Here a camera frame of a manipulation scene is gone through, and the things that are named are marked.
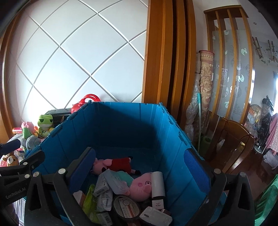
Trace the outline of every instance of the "white paneled wall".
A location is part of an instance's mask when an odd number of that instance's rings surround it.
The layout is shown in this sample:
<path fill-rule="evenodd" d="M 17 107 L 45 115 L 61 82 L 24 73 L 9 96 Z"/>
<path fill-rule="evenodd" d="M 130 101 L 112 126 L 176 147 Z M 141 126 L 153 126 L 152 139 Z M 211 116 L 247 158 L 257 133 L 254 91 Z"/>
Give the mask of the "white paneled wall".
<path fill-rule="evenodd" d="M 25 9 L 8 63 L 16 125 L 86 94 L 141 102 L 148 0 L 39 0 Z"/>

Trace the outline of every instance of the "wooden chair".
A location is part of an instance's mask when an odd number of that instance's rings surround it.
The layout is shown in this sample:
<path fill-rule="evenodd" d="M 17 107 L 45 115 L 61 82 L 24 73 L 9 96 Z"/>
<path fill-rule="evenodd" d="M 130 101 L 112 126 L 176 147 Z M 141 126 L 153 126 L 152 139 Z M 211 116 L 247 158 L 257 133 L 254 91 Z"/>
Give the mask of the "wooden chair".
<path fill-rule="evenodd" d="M 216 152 L 216 145 L 225 139 Z M 205 155 L 205 160 L 214 168 L 230 174 L 251 153 L 255 138 L 238 122 L 222 118 Z"/>

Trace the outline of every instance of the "toy pile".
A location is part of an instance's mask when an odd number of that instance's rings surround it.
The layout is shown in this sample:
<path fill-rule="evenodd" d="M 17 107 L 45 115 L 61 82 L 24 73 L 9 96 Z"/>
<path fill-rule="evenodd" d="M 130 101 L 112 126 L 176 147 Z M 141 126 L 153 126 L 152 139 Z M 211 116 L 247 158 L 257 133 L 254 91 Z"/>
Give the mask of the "toy pile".
<path fill-rule="evenodd" d="M 98 176 L 96 185 L 90 186 L 86 196 L 74 193 L 75 199 L 92 222 L 104 226 L 170 225 L 162 172 L 141 175 L 131 168 L 132 159 L 95 159 L 91 173 Z"/>
<path fill-rule="evenodd" d="M 0 167 L 18 166 L 19 163 L 37 146 L 49 133 L 54 130 L 52 127 L 52 115 L 40 115 L 38 126 L 34 126 L 32 122 L 23 122 L 21 127 L 13 128 L 14 134 L 22 134 L 18 137 L 21 146 L 6 156 L 2 156 Z"/>

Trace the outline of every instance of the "mop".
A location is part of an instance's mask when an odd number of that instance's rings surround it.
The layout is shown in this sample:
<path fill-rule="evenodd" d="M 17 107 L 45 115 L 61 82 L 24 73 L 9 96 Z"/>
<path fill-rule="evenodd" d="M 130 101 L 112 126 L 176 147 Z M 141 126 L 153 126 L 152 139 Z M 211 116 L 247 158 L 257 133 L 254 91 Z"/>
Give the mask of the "mop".
<path fill-rule="evenodd" d="M 198 139 L 198 153 L 200 151 L 200 142 L 201 142 L 201 93 L 198 93 L 198 102 L 199 102 L 199 139 Z"/>

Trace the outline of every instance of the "frog plush toy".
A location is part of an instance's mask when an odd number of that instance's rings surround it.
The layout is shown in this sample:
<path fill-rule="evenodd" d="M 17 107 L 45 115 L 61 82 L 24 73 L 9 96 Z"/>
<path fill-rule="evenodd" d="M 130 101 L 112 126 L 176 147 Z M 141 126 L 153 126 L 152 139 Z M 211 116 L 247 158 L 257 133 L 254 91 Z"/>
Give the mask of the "frog plush toy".
<path fill-rule="evenodd" d="M 40 115 L 38 120 L 39 135 L 43 138 L 47 137 L 49 133 L 54 129 L 52 115 Z"/>

